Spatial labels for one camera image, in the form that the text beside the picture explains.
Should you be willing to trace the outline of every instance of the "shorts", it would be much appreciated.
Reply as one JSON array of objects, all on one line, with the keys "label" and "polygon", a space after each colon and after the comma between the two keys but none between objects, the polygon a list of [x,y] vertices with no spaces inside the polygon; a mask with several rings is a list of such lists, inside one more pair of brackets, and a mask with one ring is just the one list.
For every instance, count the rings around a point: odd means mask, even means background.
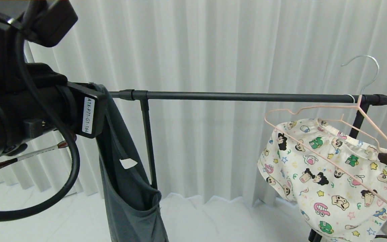
[{"label": "shorts", "polygon": [[372,241],[387,220],[387,204],[327,157],[387,199],[387,165],[371,144],[346,136],[320,119],[279,124],[297,141],[274,129],[258,160],[266,181],[287,201],[296,202],[311,228],[332,242]]}]

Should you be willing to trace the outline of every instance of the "horizontal black pole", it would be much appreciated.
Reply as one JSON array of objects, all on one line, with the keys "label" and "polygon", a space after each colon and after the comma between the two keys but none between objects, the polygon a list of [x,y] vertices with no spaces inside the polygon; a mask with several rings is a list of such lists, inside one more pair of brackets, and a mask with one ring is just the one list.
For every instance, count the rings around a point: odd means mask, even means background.
[{"label": "horizontal black pole", "polygon": [[[160,100],[215,100],[215,101],[259,101],[259,102],[296,102],[296,103],[353,103],[349,95],[332,94],[269,94],[236,92],[152,92],[144,90],[122,90],[110,92],[114,98],[125,100],[160,99]],[[377,104],[378,95],[363,95],[362,102]]]}]

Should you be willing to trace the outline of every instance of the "white curtain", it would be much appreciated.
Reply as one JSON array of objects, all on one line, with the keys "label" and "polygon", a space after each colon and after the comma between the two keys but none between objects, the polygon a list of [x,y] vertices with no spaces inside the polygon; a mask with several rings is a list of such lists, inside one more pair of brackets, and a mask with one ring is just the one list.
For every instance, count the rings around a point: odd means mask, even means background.
[{"label": "white curtain", "polygon": [[[104,84],[111,91],[261,92],[387,95],[387,1],[92,1],[73,0],[78,22],[56,47],[27,45],[30,62],[49,64],[72,82]],[[148,171],[138,101],[116,100]],[[308,103],[151,100],[150,115],[158,187],[189,197],[200,194],[248,203],[264,196],[256,161],[271,128],[264,113],[299,109]],[[342,111],[310,110],[292,119],[340,118]],[[354,113],[345,112],[352,122]],[[387,135],[387,106],[372,106],[369,116]],[[336,127],[348,132],[339,124]],[[363,129],[377,135],[371,126]],[[366,142],[372,142],[360,135]],[[49,133],[30,143],[42,148]],[[382,140],[381,146],[387,148]],[[77,141],[79,180],[72,190],[102,193],[94,140]],[[0,182],[61,188],[68,177],[69,154],[55,151],[0,171]]]}]

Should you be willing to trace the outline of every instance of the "floor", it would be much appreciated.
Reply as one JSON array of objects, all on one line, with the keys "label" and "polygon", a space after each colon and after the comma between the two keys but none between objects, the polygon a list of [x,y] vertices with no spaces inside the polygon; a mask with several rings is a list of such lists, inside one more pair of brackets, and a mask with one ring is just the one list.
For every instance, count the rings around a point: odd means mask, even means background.
[{"label": "floor", "polygon": [[[0,184],[0,210],[26,208],[53,195],[34,188]],[[172,242],[307,242],[310,231],[298,208],[278,199],[276,207],[258,201],[248,208],[243,199],[170,194],[161,201],[162,217]],[[0,242],[109,242],[104,201],[100,195],[74,194],[38,215],[0,223]]]}]

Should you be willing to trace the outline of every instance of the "vertical black pole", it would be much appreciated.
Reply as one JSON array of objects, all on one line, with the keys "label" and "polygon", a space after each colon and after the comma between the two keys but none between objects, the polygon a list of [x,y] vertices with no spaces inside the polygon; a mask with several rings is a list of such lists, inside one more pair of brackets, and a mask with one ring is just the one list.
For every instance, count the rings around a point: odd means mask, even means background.
[{"label": "vertical black pole", "polygon": [[150,128],[149,100],[140,99],[141,112],[143,113],[144,133],[146,135],[147,156],[149,158],[150,175],[152,177],[152,188],[158,189],[156,180],[155,155],[153,154],[152,129]]},{"label": "vertical black pole", "polygon": [[[370,108],[370,104],[361,103],[360,107],[362,110],[364,110],[365,113],[367,113],[368,108]],[[360,129],[362,122],[364,122],[364,116],[358,111],[356,112],[356,117],[355,117],[355,120],[353,121],[353,126]],[[352,130],[350,130],[349,136],[352,137],[353,139],[356,139],[356,137],[358,137],[358,133],[359,133],[358,130],[352,128]],[[320,234],[316,233],[316,231],[314,230],[310,230],[310,235],[308,236],[308,240],[310,242],[320,242],[321,239],[322,239],[322,236]]]}]

